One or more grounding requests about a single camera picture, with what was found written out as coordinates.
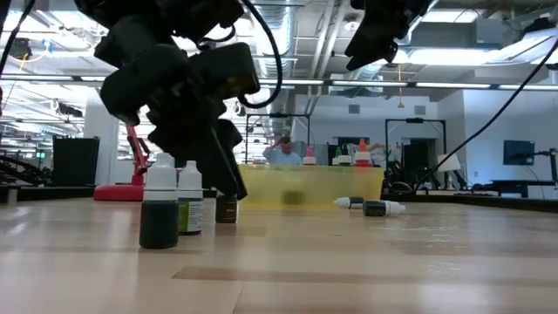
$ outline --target white lamp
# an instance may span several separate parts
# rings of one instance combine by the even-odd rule
[[[447,157],[447,154],[439,155],[438,156],[438,163],[442,162],[442,160],[444,160],[446,157]],[[461,170],[461,164],[459,163],[459,158],[457,157],[456,154],[452,155],[452,157],[450,157],[448,160],[446,160],[446,162],[444,162],[438,168],[438,171],[441,172],[441,173],[451,172],[451,171],[454,171],[454,170]],[[449,174],[446,189],[453,189],[452,175],[451,174]]]

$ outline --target man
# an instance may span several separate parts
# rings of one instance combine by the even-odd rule
[[[297,153],[292,152],[292,148],[293,143],[290,142],[290,137],[285,136],[277,140],[275,145],[266,148],[263,151],[263,157],[271,165],[302,165],[303,160]]]

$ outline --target black monitor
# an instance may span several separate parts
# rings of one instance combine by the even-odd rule
[[[504,140],[504,165],[533,166],[534,142],[528,140]]]

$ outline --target yellow plastic bin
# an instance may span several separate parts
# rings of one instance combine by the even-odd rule
[[[361,167],[240,165],[248,196],[242,209],[328,209],[339,197],[377,201],[384,170]]]

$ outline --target small brown bottle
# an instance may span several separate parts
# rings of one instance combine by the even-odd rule
[[[215,222],[217,223],[236,223],[238,215],[238,202],[236,195],[226,196],[217,192],[215,203]]]

